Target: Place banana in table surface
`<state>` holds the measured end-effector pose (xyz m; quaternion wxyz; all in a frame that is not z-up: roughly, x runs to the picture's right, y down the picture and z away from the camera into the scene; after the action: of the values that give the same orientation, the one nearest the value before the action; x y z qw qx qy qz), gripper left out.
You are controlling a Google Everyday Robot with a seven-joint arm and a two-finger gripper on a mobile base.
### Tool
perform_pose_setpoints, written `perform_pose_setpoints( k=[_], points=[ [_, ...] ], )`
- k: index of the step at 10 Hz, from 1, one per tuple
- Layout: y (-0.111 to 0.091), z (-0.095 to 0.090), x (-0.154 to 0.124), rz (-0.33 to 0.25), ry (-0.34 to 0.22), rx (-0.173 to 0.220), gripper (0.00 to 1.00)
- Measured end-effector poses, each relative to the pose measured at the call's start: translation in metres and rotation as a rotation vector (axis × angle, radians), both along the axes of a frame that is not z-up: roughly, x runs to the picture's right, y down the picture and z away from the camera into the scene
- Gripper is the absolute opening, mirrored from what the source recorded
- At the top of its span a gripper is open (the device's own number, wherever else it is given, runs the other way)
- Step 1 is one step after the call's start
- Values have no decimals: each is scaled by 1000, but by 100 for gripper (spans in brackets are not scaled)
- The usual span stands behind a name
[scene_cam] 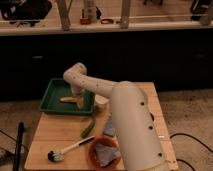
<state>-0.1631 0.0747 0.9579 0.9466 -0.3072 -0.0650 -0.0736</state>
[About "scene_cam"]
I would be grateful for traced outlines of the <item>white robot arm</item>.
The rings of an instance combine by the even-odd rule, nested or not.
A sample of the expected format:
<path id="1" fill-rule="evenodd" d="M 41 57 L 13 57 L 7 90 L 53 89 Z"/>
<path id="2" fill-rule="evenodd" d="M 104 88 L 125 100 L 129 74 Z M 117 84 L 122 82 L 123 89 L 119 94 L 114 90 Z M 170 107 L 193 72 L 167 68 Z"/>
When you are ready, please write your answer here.
<path id="1" fill-rule="evenodd" d="M 114 82 L 87 75 L 84 64 L 76 63 L 63 73 L 75 97 L 83 90 L 109 99 L 112 122 L 126 171 L 169 171 L 157 135 L 146 93 L 130 81 Z"/>

